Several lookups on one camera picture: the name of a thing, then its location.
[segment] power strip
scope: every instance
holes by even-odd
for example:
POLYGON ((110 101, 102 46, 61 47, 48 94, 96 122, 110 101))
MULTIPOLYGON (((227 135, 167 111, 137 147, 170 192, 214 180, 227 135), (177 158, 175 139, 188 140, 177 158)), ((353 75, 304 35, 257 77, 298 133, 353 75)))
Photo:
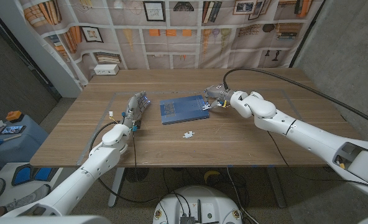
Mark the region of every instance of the power strip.
POLYGON ((97 65, 94 71, 96 75, 116 75, 119 67, 117 65, 97 65))

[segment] printed backdrop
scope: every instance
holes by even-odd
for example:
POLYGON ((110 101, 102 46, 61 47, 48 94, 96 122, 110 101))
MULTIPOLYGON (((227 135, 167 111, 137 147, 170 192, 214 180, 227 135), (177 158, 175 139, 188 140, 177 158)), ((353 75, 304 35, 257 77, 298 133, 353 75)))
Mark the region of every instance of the printed backdrop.
POLYGON ((323 0, 16 0, 79 85, 120 69, 288 67, 323 0))

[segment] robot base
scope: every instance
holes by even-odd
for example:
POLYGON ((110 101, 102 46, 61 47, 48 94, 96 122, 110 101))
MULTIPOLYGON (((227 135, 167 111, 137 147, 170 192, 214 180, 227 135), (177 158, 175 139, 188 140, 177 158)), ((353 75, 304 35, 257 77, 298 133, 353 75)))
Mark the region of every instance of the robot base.
POLYGON ((153 224, 180 223, 220 223, 241 224, 242 215, 238 206, 227 195, 207 186, 187 186, 175 190, 176 194, 169 194, 158 203, 153 224), (191 217, 188 217, 188 206, 191 217))

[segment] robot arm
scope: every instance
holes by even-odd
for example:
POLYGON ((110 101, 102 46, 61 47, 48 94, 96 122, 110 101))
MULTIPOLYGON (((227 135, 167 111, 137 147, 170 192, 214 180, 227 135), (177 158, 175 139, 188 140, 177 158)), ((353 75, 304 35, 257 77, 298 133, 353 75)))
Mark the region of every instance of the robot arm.
POLYGON ((332 167, 343 179, 368 194, 368 142, 344 138, 299 121, 276 109, 275 105, 251 92, 232 91, 211 86, 205 90, 207 96, 216 101, 230 103, 241 116, 254 115, 254 124, 263 130, 275 132, 316 154, 332 167))
POLYGON ((127 105, 123 119, 108 131, 102 142, 94 147, 86 162, 46 197, 17 208, 3 217, 23 215, 63 216, 69 214, 92 184, 112 169, 127 149, 127 141, 136 129, 135 122, 149 105, 146 92, 134 95, 127 105))

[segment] framed picture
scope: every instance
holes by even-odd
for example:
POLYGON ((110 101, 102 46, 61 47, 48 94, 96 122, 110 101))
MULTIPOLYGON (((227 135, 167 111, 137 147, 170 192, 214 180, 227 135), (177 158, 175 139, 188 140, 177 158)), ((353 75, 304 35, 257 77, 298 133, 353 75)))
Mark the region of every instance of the framed picture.
POLYGON ((249 18, 247 20, 253 20, 253 19, 257 19, 260 16, 260 12, 261 9, 263 8, 264 5, 264 0, 258 0, 258 2, 256 3, 256 7, 254 9, 253 14, 249 15, 249 18))
POLYGON ((97 27, 81 27, 86 42, 104 43, 97 27))
POLYGON ((263 7, 261 7, 260 15, 263 15, 263 14, 267 13, 267 10, 269 9, 270 3, 271 3, 271 0, 265 0, 264 1, 263 7))
POLYGON ((166 21, 165 2, 163 1, 144 1, 145 15, 147 21, 166 21))
POLYGON ((253 14, 257 0, 239 0, 235 2, 233 15, 253 14))

